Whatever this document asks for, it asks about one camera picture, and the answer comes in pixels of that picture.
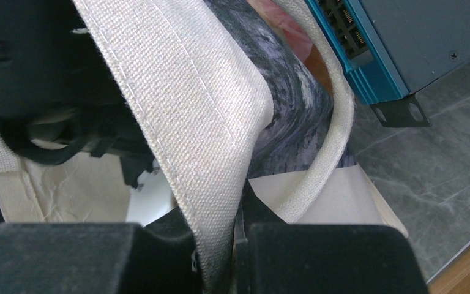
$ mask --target pink object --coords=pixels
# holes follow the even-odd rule
[[[248,0],[248,2],[261,17],[268,18],[266,20],[268,23],[271,22],[271,25],[277,26],[283,31],[294,54],[302,62],[305,61],[313,49],[313,42],[300,25],[271,0]]]

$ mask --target stitched seam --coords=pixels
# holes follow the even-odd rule
[[[145,123],[150,127],[151,129],[151,132],[153,134],[153,136],[155,137],[155,140],[157,142],[157,144],[159,145],[160,149],[163,151],[163,156],[167,162],[167,164],[170,166],[170,169],[171,169],[171,172],[172,172],[172,175],[174,176],[174,178],[176,179],[177,181],[177,185],[179,186],[179,188],[183,191],[182,193],[182,196],[183,198],[186,200],[186,202],[188,203],[188,207],[190,208],[191,212],[190,212],[190,218],[191,218],[191,221],[193,222],[193,224],[195,225],[196,227],[196,232],[194,232],[198,237],[197,239],[195,240],[196,241],[196,246],[197,246],[197,250],[199,251],[199,247],[203,247],[202,246],[202,242],[200,241],[202,239],[202,232],[199,228],[199,226],[197,225],[197,219],[195,217],[195,209],[192,205],[192,203],[190,202],[190,200],[188,199],[188,196],[187,196],[187,192],[186,192],[186,189],[184,188],[184,185],[181,183],[178,175],[177,175],[177,172],[176,172],[176,169],[174,168],[174,165],[170,162],[170,157],[169,155],[166,153],[163,145],[161,144],[161,142],[159,141],[158,139],[158,135],[156,133],[156,131],[154,130],[154,128],[152,127],[152,125],[150,124],[149,120],[147,119],[148,115],[147,113],[145,112],[145,110],[143,109],[143,107],[141,107],[139,101],[138,101],[138,97],[134,94],[134,91],[132,90],[132,88],[130,87],[129,85],[129,80],[125,74],[125,71],[123,70],[123,67],[121,65],[121,62],[120,60],[118,59],[118,57],[116,56],[116,54],[114,53],[114,50],[112,49],[108,39],[105,37],[105,35],[103,34],[102,30],[101,30],[101,27],[98,25],[98,23],[96,22],[96,20],[94,19],[94,17],[92,16],[92,13],[91,13],[91,10],[89,9],[89,7],[87,6],[86,4],[86,1],[85,0],[81,0],[81,3],[84,5],[84,8],[87,10],[87,13],[89,15],[89,18],[92,20],[92,22],[94,23],[95,27],[96,27],[96,30],[98,30],[98,33],[100,34],[100,36],[102,37],[103,41],[105,42],[105,46],[106,48],[108,49],[108,51],[111,53],[116,65],[118,66],[118,68],[120,69],[121,71],[121,74],[122,74],[122,77],[124,79],[124,82],[125,82],[125,85],[127,86],[127,89],[129,90],[129,93],[130,95],[133,97],[134,101],[136,102],[136,105],[138,106],[138,109],[142,112],[144,118],[145,118]],[[209,278],[209,275],[206,274],[206,272],[203,272],[203,275],[205,275],[205,278]]]
[[[181,40],[181,38],[179,37],[179,35],[177,34],[176,30],[174,29],[174,27],[172,26],[172,24],[170,23],[170,21],[168,20],[168,18],[165,16],[165,14],[163,14],[163,12],[161,11],[161,9],[159,9],[158,5],[156,3],[154,3],[153,0],[150,0],[150,2],[152,3],[152,5],[154,5],[154,7],[157,9],[157,11],[159,12],[159,14],[165,19],[165,22],[167,23],[167,25],[170,27],[170,29],[172,30],[172,32],[174,33],[174,36],[176,36],[176,38],[178,39],[179,41],[179,45],[183,48],[183,50],[185,51],[188,59],[190,60],[190,64],[192,65],[193,67],[193,70],[195,71],[195,76],[199,79],[199,81],[201,81],[201,86],[203,87],[204,91],[206,92],[206,94],[208,95],[208,98],[210,100],[210,103],[212,104],[212,107],[214,108],[215,112],[217,113],[217,115],[219,116],[220,120],[222,121],[223,123],[223,127],[226,129],[228,135],[229,135],[229,138],[231,139],[231,143],[234,144],[234,140],[233,140],[233,135],[231,134],[231,132],[229,131],[228,129],[228,126],[227,126],[227,123],[226,121],[224,120],[224,117],[221,115],[220,111],[218,110],[217,108],[217,104],[215,103],[215,101],[213,100],[212,96],[210,95],[210,92],[208,91],[208,89],[206,88],[206,85],[204,84],[204,81],[203,81],[203,78],[201,77],[201,75],[199,74],[199,70],[197,69],[197,67],[195,66],[195,63],[193,62],[193,58],[192,56],[190,55],[190,53],[188,52],[188,50],[186,49],[185,45],[183,44],[183,41]]]

